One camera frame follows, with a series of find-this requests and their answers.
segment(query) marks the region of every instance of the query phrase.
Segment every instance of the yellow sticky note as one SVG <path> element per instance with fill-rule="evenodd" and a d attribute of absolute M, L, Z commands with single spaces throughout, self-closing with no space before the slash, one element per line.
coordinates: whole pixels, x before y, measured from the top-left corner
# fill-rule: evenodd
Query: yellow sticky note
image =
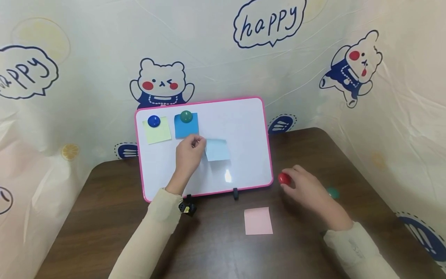
<path fill-rule="evenodd" d="M 142 122 L 145 131 L 145 137 L 148 144 L 167 141 L 172 139 L 170 135 L 169 124 L 167 117 L 160 117 L 161 123 L 158 127 L 150 127 L 147 121 Z"/>

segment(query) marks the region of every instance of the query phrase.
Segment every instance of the magnet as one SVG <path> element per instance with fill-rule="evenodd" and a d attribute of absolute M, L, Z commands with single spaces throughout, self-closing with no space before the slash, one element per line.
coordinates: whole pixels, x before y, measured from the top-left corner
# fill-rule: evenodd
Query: magnet
<path fill-rule="evenodd" d="M 161 119 L 158 116 L 156 116 L 156 115 L 152 115 L 147 120 L 147 123 L 149 124 L 150 127 L 156 128 L 156 127 L 158 127 L 161 124 Z"/>
<path fill-rule="evenodd" d="M 281 172 L 277 178 L 279 179 L 280 184 L 291 185 L 291 177 L 288 174 Z"/>
<path fill-rule="evenodd" d="M 336 189 L 333 188 L 333 187 L 328 187 L 328 188 L 327 188 L 327 192 L 328 192 L 328 194 L 329 194 L 333 199 L 339 199 L 339 197 L 341 196 L 341 195 L 339 194 L 339 191 L 336 190 Z"/>
<path fill-rule="evenodd" d="M 185 110 L 180 114 L 180 119 L 184 123 L 189 123 L 192 121 L 192 113 L 188 110 Z"/>

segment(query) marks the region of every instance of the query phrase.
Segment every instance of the green magnet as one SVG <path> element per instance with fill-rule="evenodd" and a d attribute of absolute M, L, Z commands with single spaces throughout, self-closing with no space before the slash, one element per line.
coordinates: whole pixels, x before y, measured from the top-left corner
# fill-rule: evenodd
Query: green magnet
<path fill-rule="evenodd" d="M 184 123 L 189 123 L 192 121 L 192 113 L 188 110 L 185 110 L 180 114 L 180 119 Z"/>
<path fill-rule="evenodd" d="M 339 197 L 341 196 L 339 194 L 339 191 L 334 189 L 333 187 L 328 187 L 327 192 L 333 199 L 339 199 Z"/>

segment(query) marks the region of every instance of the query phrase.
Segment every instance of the lemon print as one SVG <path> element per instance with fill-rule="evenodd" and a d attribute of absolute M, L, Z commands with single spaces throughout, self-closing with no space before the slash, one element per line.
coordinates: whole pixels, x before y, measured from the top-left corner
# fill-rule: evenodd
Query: lemon print
<path fill-rule="evenodd" d="M 380 170 L 385 170 L 387 168 L 386 160 L 383 155 L 379 152 L 372 153 L 372 162 Z"/>
<path fill-rule="evenodd" d="M 66 144 L 60 153 L 65 160 L 73 161 L 79 154 L 79 146 L 73 143 Z"/>
<path fill-rule="evenodd" d="M 14 27 L 12 42 L 21 46 L 37 46 L 60 65 L 70 54 L 70 41 L 65 32 L 45 18 L 29 18 Z"/>
<path fill-rule="evenodd" d="M 304 21 L 307 23 L 317 17 L 327 4 L 327 0 L 307 0 L 307 6 L 304 12 Z"/>

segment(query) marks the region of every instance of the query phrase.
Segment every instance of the person's left hand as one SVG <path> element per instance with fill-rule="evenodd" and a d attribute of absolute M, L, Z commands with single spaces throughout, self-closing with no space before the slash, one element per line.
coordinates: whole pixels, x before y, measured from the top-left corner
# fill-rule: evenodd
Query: person's left hand
<path fill-rule="evenodd" d="M 177 146 L 177 168 L 175 172 L 190 177 L 200 164 L 206 147 L 206 139 L 199 135 L 189 135 Z"/>
<path fill-rule="evenodd" d="M 177 146 L 177 167 L 166 186 L 166 191 L 182 195 L 186 184 L 200 164 L 206 147 L 206 139 L 199 135 L 189 135 Z"/>

